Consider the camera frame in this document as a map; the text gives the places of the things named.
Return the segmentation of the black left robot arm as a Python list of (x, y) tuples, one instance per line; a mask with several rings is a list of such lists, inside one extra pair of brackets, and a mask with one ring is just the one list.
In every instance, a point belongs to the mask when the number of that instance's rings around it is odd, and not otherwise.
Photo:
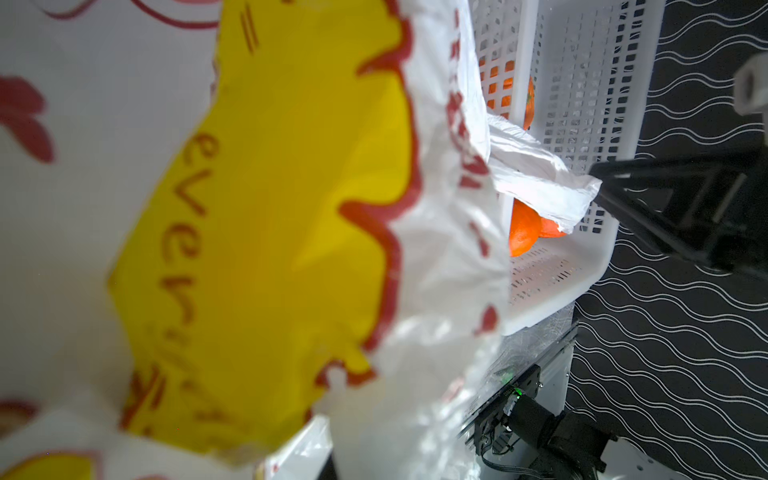
[[(553, 414), (534, 395), (508, 385), (493, 395), (465, 427), (467, 443), (491, 470), (519, 479), (683, 479), (685, 476), (634, 447), (625, 438), (564, 411)], [(533, 449), (528, 466), (504, 465), (486, 455), (502, 431)]]

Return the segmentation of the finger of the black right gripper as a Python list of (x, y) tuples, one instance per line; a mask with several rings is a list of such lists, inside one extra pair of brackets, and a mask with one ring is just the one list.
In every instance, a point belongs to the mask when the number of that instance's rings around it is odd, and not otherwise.
[(767, 277), (767, 152), (594, 164), (597, 203), (659, 252)]

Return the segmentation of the orange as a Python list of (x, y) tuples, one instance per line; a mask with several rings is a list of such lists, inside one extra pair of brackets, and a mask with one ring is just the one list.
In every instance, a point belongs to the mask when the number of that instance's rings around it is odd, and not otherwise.
[(510, 217), (509, 252), (511, 257), (527, 253), (540, 238), (561, 238), (566, 233), (558, 224), (541, 217), (534, 209), (515, 199)]
[[(486, 107), (495, 115), (507, 120), (511, 115), (512, 89), (514, 86), (515, 61), (506, 61), (500, 65), (494, 60), (490, 65), (486, 58), (478, 61), (480, 80)], [(535, 116), (535, 85), (532, 77), (529, 78), (526, 96), (525, 114), (522, 123), (524, 130), (529, 130)]]

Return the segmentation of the white printed plastic bag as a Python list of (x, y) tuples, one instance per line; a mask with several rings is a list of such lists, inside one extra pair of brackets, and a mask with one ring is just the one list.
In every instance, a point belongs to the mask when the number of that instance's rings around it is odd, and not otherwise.
[(465, 1), (1, 5), (5, 479), (476, 479), (513, 216)]

